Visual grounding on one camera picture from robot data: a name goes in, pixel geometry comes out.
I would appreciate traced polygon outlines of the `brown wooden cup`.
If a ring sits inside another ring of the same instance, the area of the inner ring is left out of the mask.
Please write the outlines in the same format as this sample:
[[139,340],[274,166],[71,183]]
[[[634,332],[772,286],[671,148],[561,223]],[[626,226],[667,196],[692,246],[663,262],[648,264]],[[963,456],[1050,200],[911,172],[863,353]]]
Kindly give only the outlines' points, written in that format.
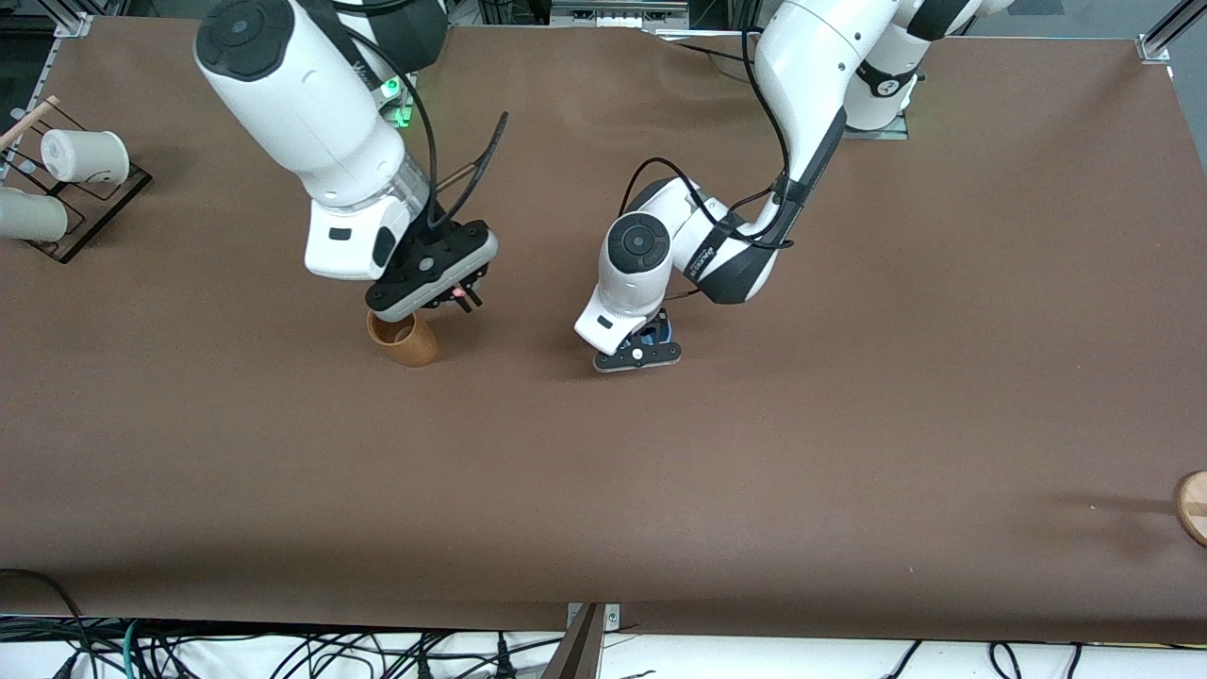
[[438,357],[438,339],[420,314],[406,315],[403,320],[387,322],[368,312],[366,328],[377,347],[398,365],[418,369],[435,364]]

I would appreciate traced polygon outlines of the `white cup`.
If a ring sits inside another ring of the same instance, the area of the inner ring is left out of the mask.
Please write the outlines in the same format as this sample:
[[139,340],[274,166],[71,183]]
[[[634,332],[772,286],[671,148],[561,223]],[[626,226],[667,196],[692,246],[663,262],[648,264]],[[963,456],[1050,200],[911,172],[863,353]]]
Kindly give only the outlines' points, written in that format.
[[58,241],[68,227],[66,207],[57,197],[0,188],[0,238]]
[[111,130],[48,130],[41,139],[41,157],[62,182],[123,185],[130,172],[126,145]]

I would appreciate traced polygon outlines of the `grey metal equipment box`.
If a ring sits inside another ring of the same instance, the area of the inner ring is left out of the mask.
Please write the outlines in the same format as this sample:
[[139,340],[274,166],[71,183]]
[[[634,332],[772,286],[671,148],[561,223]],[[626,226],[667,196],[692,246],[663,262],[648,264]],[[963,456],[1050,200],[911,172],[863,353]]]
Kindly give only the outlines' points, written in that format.
[[636,27],[689,30],[687,0],[549,0],[550,27]]

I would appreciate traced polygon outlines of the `wooden rack peg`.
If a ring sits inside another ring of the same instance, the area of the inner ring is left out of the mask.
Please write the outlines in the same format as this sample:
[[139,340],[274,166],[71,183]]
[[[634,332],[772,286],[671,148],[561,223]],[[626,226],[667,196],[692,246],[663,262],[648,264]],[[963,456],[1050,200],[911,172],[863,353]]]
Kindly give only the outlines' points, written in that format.
[[56,95],[48,95],[46,99],[42,100],[42,103],[37,103],[37,105],[35,105],[35,107],[29,110],[27,115],[22,117],[22,119],[18,119],[16,124],[8,129],[8,131],[5,131],[2,135],[0,135],[0,152],[5,150],[11,150],[11,147],[19,141],[19,139],[27,131],[27,129],[29,129],[36,122],[41,121],[42,117],[46,116],[51,110],[57,110],[58,103],[59,99],[57,99]]

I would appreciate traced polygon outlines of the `round wooden disc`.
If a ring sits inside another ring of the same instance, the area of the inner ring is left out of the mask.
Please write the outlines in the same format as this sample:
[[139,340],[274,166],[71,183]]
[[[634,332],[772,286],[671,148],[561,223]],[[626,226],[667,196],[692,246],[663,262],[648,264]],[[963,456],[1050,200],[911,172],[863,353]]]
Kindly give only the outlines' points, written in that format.
[[1174,516],[1185,534],[1207,549],[1207,470],[1186,473],[1177,482]]

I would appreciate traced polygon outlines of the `aluminium corner profile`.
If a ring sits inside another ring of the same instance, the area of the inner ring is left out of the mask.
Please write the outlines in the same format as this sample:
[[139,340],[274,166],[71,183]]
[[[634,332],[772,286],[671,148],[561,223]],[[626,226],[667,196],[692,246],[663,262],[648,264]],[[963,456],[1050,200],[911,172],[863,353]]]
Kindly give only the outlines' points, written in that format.
[[1168,48],[1199,19],[1207,17],[1207,0],[1177,0],[1155,25],[1135,39],[1143,64],[1168,64]]

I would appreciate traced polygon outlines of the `metal table edge bracket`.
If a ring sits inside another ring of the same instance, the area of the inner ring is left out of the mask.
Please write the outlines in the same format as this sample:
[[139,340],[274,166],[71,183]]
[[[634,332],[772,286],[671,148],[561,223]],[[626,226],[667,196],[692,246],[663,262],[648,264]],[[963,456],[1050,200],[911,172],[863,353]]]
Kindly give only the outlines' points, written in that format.
[[604,636],[620,630],[620,603],[570,603],[568,632],[540,679],[597,679]]

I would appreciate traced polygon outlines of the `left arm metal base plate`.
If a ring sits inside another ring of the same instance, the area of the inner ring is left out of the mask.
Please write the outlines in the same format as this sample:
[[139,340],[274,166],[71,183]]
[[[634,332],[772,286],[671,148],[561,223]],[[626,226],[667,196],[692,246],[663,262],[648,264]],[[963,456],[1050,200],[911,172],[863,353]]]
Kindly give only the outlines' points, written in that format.
[[842,137],[850,141],[908,141],[908,121],[904,112],[898,112],[884,128],[863,130],[846,125]]

